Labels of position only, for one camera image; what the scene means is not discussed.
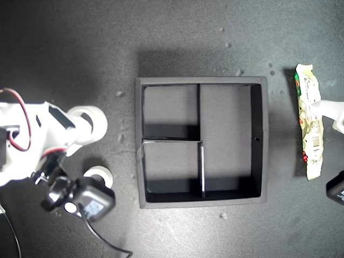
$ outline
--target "dark gray floor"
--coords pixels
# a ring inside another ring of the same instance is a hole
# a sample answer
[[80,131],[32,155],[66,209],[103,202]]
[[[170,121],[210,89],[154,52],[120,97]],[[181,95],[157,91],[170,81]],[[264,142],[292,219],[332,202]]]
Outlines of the dark gray floor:
[[[344,257],[344,209],[325,195],[326,182],[344,168],[344,135],[324,119],[322,176],[309,182],[292,79],[297,63],[312,63],[323,99],[344,100],[343,12],[342,0],[3,1],[0,85],[20,90],[27,102],[105,111],[105,138],[65,167],[73,176],[98,163],[113,171],[117,207],[95,227],[135,257]],[[268,78],[267,202],[140,210],[134,79],[238,70]],[[23,257],[116,257],[82,221],[44,212],[44,192],[29,181],[0,189]],[[0,256],[16,257],[4,218],[0,235]]]

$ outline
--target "debris speck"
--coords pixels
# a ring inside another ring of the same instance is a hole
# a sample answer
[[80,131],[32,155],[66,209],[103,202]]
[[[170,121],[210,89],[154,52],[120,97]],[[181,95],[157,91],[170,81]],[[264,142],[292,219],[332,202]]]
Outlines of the debris speck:
[[236,74],[235,74],[236,76],[241,76],[241,75],[243,75],[243,70],[238,70],[238,71],[236,71]]
[[227,219],[227,214],[225,212],[220,214],[221,219]]
[[118,135],[118,143],[119,144],[122,144],[124,141],[125,141],[125,136],[124,136],[124,134],[120,134],[120,135]]
[[124,93],[123,93],[123,91],[117,91],[117,93],[116,93],[116,97],[118,97],[118,98],[120,98],[120,97],[123,97],[123,95],[124,95]]

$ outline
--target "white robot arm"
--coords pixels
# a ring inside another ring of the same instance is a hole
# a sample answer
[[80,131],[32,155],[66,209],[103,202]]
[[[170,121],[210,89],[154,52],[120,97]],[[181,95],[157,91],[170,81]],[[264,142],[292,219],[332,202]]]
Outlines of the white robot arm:
[[48,102],[24,104],[12,89],[2,91],[13,94],[19,103],[0,102],[0,134],[6,136],[0,150],[0,186],[30,177],[48,153],[59,150],[71,156],[100,140],[108,129],[105,114],[95,106],[77,106],[65,113]]
[[46,211],[63,206],[79,217],[86,214],[90,221],[106,215],[115,204],[109,170],[98,166],[73,181],[61,167],[65,156],[106,134],[105,114],[95,106],[65,113],[48,102],[25,104],[12,89],[3,92],[11,93],[18,104],[0,102],[0,187],[29,177],[50,186],[41,203]]

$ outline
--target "black object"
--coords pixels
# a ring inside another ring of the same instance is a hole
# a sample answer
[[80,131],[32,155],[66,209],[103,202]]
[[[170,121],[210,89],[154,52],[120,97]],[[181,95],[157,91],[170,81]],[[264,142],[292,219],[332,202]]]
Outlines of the black object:
[[42,157],[38,163],[36,172],[31,174],[31,180],[35,184],[45,182],[52,185],[59,176],[67,176],[60,167],[63,159],[66,157],[65,151],[56,151]]
[[[35,184],[43,182],[50,186],[41,203],[42,207],[50,212],[66,203],[72,203],[75,207],[80,204],[89,221],[100,220],[115,206],[114,192],[105,186],[104,181],[92,177],[71,180],[60,166],[64,157],[65,152],[62,151],[47,154],[41,159],[37,171],[31,175]],[[68,212],[81,215],[78,209]]]
[[326,184],[326,195],[331,200],[344,205],[344,171]]
[[75,125],[57,108],[49,106],[49,112],[65,128],[75,128]]
[[67,201],[82,205],[90,222],[100,220],[115,206],[114,192],[92,177],[77,179]]
[[141,208],[266,201],[266,78],[138,78],[136,84]]

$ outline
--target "black tray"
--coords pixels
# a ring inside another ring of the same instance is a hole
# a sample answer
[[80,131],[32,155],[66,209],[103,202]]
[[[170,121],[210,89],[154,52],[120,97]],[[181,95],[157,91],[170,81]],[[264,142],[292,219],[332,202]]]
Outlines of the black tray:
[[138,78],[136,84],[141,208],[266,201],[266,78]]

